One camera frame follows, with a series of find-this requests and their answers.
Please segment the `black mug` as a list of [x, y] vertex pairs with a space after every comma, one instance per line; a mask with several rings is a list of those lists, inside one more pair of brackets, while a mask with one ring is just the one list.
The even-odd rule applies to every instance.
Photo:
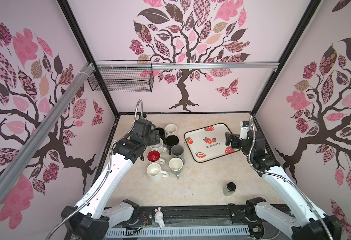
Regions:
[[165, 130], [163, 128], [156, 128], [156, 130], [158, 130], [159, 132], [159, 137], [165, 141], [166, 140], [166, 134], [165, 134]]

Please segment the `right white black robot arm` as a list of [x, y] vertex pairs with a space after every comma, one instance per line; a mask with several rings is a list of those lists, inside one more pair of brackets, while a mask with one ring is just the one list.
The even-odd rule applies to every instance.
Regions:
[[334, 215], [316, 206], [287, 176], [275, 158], [266, 153], [265, 137], [259, 131], [249, 131], [246, 138], [225, 133], [225, 144], [239, 149], [250, 167], [268, 182], [286, 203], [291, 215], [273, 207], [264, 198], [246, 201], [245, 217], [250, 222], [265, 220], [291, 240], [339, 240], [342, 224]]

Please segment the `white round mug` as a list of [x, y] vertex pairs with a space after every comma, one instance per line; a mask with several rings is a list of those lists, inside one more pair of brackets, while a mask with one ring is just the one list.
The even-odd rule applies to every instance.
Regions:
[[152, 182], [159, 182], [163, 178], [168, 178], [170, 175], [168, 172], [163, 171], [160, 164], [152, 163], [147, 167], [148, 179]]

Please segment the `cream mug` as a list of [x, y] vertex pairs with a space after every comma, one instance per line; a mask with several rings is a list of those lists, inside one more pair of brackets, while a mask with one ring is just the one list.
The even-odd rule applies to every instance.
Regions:
[[158, 151], [160, 153], [167, 153], [168, 152], [168, 149], [161, 138], [160, 138], [159, 144], [150, 146], [150, 148], [152, 150]]

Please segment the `small grey mug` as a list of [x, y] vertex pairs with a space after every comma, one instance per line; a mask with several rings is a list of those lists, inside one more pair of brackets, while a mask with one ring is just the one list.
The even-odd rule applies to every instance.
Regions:
[[180, 158], [172, 158], [169, 161], [169, 168], [171, 172], [176, 176], [177, 179], [180, 178], [182, 167], [183, 167], [183, 161]]

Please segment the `tall grey mug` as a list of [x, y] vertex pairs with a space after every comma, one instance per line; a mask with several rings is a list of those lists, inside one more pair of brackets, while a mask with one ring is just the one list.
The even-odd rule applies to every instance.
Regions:
[[179, 158], [182, 160], [182, 163], [185, 164], [184, 159], [184, 148], [181, 145], [174, 145], [171, 148], [171, 156], [172, 158]]

